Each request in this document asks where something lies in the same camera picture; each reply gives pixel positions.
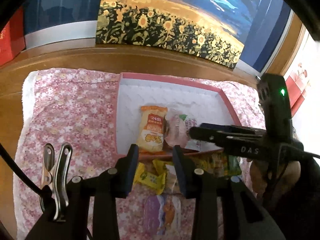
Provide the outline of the purple snack packet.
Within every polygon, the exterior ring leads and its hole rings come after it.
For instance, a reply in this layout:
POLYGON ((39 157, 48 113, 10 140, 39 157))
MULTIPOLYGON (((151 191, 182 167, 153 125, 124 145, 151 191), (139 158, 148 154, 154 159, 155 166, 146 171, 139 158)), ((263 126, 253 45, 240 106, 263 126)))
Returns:
POLYGON ((144 205, 143 228, 151 236, 168 239, 181 231, 181 201, 178 196, 161 194, 148 197, 144 205))

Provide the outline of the red gift box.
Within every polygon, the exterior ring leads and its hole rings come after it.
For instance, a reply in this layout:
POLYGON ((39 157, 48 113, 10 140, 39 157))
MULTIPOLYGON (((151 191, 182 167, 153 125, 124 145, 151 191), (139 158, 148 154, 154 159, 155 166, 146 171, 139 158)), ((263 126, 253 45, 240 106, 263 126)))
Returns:
POLYGON ((25 49, 22 7, 13 14, 1 31, 0 49, 0 66, 13 60, 25 49))

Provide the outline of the green snack bag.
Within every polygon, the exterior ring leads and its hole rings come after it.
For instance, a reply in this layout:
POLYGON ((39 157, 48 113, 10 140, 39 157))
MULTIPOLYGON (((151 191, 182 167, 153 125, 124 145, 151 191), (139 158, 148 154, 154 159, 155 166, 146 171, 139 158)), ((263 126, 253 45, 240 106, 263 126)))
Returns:
POLYGON ((201 167, 215 177, 232 177, 242 174, 237 157, 225 155, 222 152, 203 156, 201 167))

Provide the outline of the pink shallow box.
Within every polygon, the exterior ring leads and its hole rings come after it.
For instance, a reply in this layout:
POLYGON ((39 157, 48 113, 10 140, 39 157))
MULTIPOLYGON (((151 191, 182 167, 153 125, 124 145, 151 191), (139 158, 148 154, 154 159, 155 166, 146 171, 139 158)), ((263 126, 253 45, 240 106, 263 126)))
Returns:
POLYGON ((167 107, 192 116, 197 124, 241 126, 224 91, 220 88, 176 77, 122 73, 116 106, 116 153, 126 155, 139 136, 140 108, 167 107))

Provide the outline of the metal spring clip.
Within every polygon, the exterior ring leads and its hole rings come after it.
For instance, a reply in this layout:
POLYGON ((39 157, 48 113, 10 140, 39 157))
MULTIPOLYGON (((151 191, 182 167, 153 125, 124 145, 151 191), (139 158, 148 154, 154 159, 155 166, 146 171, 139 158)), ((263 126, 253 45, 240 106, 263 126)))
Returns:
POLYGON ((43 150, 40 207, 43 212, 52 213, 53 220, 58 222, 65 220, 69 205, 67 174, 72 153, 72 146, 67 142, 62 144, 57 160, 52 144, 45 144, 43 150))

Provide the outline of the pink floral cloth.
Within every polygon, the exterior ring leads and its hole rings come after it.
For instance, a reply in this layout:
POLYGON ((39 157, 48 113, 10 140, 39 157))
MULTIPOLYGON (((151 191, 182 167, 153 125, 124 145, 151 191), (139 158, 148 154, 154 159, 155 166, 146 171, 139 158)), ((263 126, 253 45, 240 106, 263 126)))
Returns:
MULTIPOLYGON (((95 177, 112 167, 116 153, 116 106, 121 74, 52 68, 31 72, 23 83, 23 128, 15 162, 40 185, 44 145, 72 145, 68 177, 95 177)), ((264 128, 257 91, 233 81, 176 77, 224 91, 242 126, 264 128)))

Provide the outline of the beige small snack packet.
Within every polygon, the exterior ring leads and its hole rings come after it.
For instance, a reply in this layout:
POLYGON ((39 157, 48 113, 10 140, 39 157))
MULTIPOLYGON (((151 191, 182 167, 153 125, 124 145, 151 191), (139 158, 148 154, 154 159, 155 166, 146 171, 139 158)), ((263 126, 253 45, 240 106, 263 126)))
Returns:
POLYGON ((181 194, 174 165, 166 164, 167 174, 164 192, 167 194, 181 194))

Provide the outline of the pink white snack packet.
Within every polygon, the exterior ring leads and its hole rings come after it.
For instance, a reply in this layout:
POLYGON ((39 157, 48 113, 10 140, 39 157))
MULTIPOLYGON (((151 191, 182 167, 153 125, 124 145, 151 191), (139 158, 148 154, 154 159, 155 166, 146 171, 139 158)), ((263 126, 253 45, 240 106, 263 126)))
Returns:
POLYGON ((164 140, 167 145, 173 148, 179 145, 183 149, 200 151, 201 143, 191 139, 189 129, 197 126, 197 120, 188 114, 170 108, 165 116, 166 129, 164 140))

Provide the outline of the orange yellow snack bag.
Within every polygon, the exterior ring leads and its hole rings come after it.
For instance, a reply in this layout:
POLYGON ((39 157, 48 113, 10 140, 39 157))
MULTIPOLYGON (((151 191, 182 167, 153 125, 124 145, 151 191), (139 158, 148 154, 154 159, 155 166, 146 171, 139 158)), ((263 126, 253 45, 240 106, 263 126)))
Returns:
POLYGON ((142 106, 140 111, 142 115, 136 141, 140 153, 155 154, 162 152, 167 107, 142 106))

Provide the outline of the yellow small snack packet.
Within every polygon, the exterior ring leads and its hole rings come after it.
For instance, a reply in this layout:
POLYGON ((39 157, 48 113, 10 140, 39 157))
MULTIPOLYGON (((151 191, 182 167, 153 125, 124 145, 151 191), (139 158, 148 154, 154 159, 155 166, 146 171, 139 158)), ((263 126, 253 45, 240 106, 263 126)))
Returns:
POLYGON ((155 190, 155 193, 157 195, 160 195, 163 193, 165 188, 165 179, 166 173, 157 176, 147 171, 145 164, 138 163, 133 179, 133 184, 135 185, 137 183, 140 183, 142 185, 148 186, 155 190))

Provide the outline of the sunflower field painting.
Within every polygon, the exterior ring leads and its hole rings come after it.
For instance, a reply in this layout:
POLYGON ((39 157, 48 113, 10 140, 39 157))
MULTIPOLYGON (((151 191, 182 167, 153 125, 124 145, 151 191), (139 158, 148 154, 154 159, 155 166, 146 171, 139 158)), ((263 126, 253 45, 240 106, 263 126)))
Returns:
POLYGON ((261 0, 101 0, 96 42, 177 51, 235 68, 261 0))

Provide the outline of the red white curtain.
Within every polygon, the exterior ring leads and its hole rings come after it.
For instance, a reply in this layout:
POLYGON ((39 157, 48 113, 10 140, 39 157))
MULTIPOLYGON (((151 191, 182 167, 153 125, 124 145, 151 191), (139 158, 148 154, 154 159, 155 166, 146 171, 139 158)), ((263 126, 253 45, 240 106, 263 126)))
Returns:
POLYGON ((301 62, 297 64, 296 68, 290 72, 285 82, 289 95, 291 115, 294 117, 305 100, 306 89, 309 84, 308 71, 305 66, 301 62))

